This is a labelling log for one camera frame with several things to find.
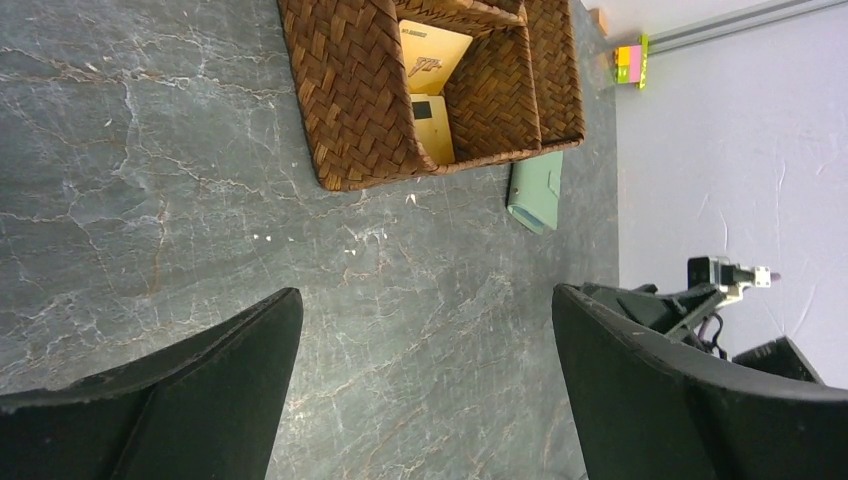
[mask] pink block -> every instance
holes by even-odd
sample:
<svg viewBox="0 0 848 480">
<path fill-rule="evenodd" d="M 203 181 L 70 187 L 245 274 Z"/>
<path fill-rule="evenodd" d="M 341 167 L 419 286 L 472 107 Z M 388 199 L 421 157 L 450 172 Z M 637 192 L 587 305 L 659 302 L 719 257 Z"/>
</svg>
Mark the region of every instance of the pink block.
<svg viewBox="0 0 848 480">
<path fill-rule="evenodd" d="M 642 80 L 642 45 L 630 47 L 630 82 Z"/>
</svg>

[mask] gray countertop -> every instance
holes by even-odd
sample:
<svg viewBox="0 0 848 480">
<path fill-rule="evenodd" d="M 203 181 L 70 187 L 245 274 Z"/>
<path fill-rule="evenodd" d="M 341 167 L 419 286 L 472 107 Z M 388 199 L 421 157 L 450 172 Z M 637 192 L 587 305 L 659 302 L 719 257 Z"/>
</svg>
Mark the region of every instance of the gray countertop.
<svg viewBox="0 0 848 480">
<path fill-rule="evenodd" d="M 0 4 L 0 391 L 291 286 L 268 478 L 584 476 L 550 298 L 617 282 L 618 227 L 610 59 L 574 8 L 589 136 L 536 236 L 506 212 L 507 166 L 322 190 L 273 1 Z"/>
</svg>

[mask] white wall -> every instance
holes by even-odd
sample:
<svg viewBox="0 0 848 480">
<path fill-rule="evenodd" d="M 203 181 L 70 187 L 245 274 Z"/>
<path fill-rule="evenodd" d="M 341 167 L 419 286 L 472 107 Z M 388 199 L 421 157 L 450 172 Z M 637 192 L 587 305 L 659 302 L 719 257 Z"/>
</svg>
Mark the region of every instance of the white wall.
<svg viewBox="0 0 848 480">
<path fill-rule="evenodd" d="M 783 280 L 728 307 L 738 353 L 786 334 L 848 388 L 848 8 L 652 57 L 619 88 L 621 281 L 724 254 Z"/>
<path fill-rule="evenodd" d="M 607 17 L 609 36 L 657 34 L 752 7 L 763 0 L 583 0 Z"/>
</svg>

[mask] wooden block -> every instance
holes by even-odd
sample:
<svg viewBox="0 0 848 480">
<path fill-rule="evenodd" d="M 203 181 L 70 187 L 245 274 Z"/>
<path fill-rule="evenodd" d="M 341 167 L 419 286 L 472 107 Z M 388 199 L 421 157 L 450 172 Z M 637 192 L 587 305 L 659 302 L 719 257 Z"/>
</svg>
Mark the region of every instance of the wooden block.
<svg viewBox="0 0 848 480">
<path fill-rule="evenodd" d="M 589 10 L 589 13 L 592 15 L 592 20 L 594 20 L 595 23 L 598 24 L 598 28 L 601 29 L 601 33 L 603 33 L 604 36 L 606 37 L 607 31 L 608 31 L 607 30 L 607 17 L 606 17 L 606 15 L 604 15 L 604 12 L 601 11 L 600 8 L 593 8 L 593 9 Z"/>
</svg>

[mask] woven basket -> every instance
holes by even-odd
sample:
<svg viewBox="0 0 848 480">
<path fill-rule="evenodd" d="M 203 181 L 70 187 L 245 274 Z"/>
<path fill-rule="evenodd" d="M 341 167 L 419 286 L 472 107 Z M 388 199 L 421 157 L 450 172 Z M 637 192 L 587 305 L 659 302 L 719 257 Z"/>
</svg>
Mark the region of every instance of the woven basket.
<svg viewBox="0 0 848 480">
<path fill-rule="evenodd" d="M 566 0 L 555 25 L 545 25 L 550 7 L 541 1 L 528 10 L 523 0 L 279 1 L 313 164 L 328 190 L 506 163 L 583 138 Z M 404 19 L 474 37 L 444 89 L 456 163 L 437 165 L 416 138 L 398 30 Z M 570 45 L 556 47 L 561 54 L 540 51 L 538 63 L 534 24 Z M 555 71 L 534 72 L 537 63 Z M 563 72 L 573 78 L 557 77 Z"/>
</svg>

